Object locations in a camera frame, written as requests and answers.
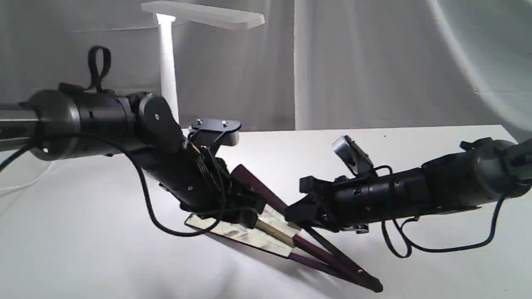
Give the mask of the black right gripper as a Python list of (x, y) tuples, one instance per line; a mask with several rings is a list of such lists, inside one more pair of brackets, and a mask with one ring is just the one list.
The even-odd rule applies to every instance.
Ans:
[(306, 176), (299, 179), (299, 192), (304, 196), (285, 208), (285, 221), (338, 233), (358, 225), (419, 216), (424, 208), (424, 174), (407, 170), (335, 181)]

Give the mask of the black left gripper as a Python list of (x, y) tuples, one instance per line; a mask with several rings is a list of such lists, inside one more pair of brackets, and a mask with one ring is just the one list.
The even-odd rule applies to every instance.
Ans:
[[(145, 144), (140, 164), (185, 208), (217, 214), (222, 207), (219, 178), (206, 154), (189, 145), (167, 101), (147, 93), (138, 103), (137, 136)], [(233, 182), (226, 193), (224, 221), (254, 229), (266, 199), (250, 185)]]

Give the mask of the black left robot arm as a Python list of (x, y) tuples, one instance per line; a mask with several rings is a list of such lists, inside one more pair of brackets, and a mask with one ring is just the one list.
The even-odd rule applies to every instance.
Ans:
[(215, 156), (220, 146), (237, 144), (241, 123), (204, 123), (207, 128), (185, 135), (161, 96), (63, 86), (1, 105), (1, 151), (26, 148), (44, 161), (125, 154), (184, 211), (253, 228), (266, 206), (264, 197), (234, 178)]

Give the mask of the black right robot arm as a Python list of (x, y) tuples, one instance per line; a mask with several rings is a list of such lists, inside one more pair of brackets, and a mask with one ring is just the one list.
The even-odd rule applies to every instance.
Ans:
[(355, 230), (386, 220), (471, 211), (531, 189), (531, 140), (463, 141), (462, 152), (383, 176), (348, 135), (332, 147), (354, 178), (300, 178), (304, 198), (285, 209), (287, 222), (332, 232)]

